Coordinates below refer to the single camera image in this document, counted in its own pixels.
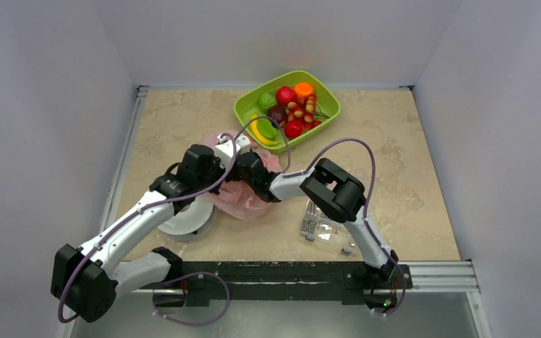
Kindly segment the pink plastic bag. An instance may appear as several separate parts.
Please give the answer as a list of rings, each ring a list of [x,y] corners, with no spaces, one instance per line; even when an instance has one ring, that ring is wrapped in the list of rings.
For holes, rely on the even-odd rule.
[[[279,173],[283,167],[279,157],[265,148],[254,144],[254,151],[261,157],[264,166],[271,172]],[[245,182],[224,182],[219,194],[206,193],[201,196],[216,208],[240,220],[251,220],[264,214],[271,204],[258,197]]]

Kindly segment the yellow fake banana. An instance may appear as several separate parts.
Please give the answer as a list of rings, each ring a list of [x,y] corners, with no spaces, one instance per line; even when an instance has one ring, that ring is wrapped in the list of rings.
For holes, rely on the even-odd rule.
[[[249,131],[257,138],[259,144],[264,146],[277,146],[278,143],[274,139],[269,139],[263,136],[257,127],[257,114],[253,114],[250,118],[250,124],[248,126]]]

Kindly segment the green fake leaf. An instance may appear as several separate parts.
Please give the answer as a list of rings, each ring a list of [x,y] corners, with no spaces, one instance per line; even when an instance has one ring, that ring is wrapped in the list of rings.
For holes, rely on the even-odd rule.
[[[276,128],[273,123],[266,118],[262,118],[256,121],[256,129],[266,139],[274,141],[276,139]]]

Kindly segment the red fake pomegranate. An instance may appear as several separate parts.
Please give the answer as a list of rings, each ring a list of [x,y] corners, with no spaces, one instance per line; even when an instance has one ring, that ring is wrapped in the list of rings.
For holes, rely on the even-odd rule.
[[[283,132],[289,140],[296,139],[304,133],[304,124],[301,120],[288,121],[283,127]]]

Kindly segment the dark red fake fruit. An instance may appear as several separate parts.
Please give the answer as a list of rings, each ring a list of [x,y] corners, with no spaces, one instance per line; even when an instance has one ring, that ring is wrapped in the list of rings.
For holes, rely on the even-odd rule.
[[[271,106],[267,110],[266,115],[277,122],[281,127],[287,122],[287,111],[285,110],[285,107],[279,104]]]

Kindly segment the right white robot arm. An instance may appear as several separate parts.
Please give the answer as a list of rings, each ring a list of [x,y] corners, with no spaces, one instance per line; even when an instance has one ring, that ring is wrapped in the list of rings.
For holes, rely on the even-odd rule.
[[[275,173],[250,151],[237,156],[225,180],[246,183],[268,203],[308,197],[325,216],[345,226],[361,252],[372,284],[383,287],[394,279],[398,258],[370,218],[363,183],[330,159],[320,159],[309,170]]]

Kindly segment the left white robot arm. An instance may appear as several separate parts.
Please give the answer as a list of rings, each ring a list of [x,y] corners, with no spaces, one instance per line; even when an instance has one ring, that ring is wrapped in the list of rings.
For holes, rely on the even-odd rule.
[[[183,284],[190,276],[182,259],[164,247],[135,261],[123,259],[199,196],[218,192],[237,157],[249,150],[249,144],[241,145],[228,134],[214,147],[191,145],[183,159],[157,177],[112,226],[78,247],[62,246],[56,252],[51,279],[51,294],[59,300],[59,322],[82,318],[93,323],[116,299],[140,287]]]

